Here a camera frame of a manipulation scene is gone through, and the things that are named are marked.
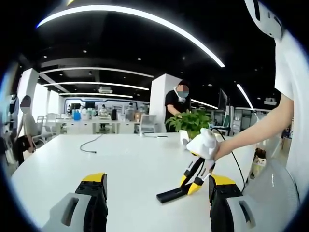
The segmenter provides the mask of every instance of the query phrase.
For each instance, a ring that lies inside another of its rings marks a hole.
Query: potted plant
[[[185,112],[169,118],[166,124],[174,126],[177,132],[180,130],[187,131],[189,138],[194,139],[200,134],[201,128],[208,128],[208,123],[211,121],[209,115],[205,111]]]

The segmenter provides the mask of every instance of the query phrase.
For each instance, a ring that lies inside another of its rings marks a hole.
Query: black ceiling
[[[91,66],[129,70],[155,78],[168,73],[191,83],[193,99],[212,105],[217,105],[219,88],[223,88],[233,105],[248,107],[237,83],[243,86],[255,108],[271,109],[263,104],[264,98],[280,97],[274,89],[274,41],[255,26],[244,0],[206,0],[202,5],[196,0],[75,0],[69,7],[86,4],[125,6],[164,18],[204,43],[225,67],[221,68],[189,40],[158,23],[128,14],[88,12],[50,21],[29,38],[31,43],[22,52],[39,71]],[[51,14],[67,8],[59,6]],[[56,82],[94,81],[147,88],[151,88],[153,80],[111,71],[91,71],[91,75],[89,70],[46,74]],[[97,92],[99,86],[63,87],[69,92]],[[115,94],[132,95],[135,100],[150,98],[150,91],[112,89]]]

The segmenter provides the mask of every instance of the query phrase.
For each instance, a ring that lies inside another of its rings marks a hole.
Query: black t-shirt
[[[190,110],[190,97],[185,98],[185,102],[179,102],[179,98],[174,90],[168,92],[165,96],[165,121],[174,115],[168,111],[168,105],[173,105],[180,113]]]

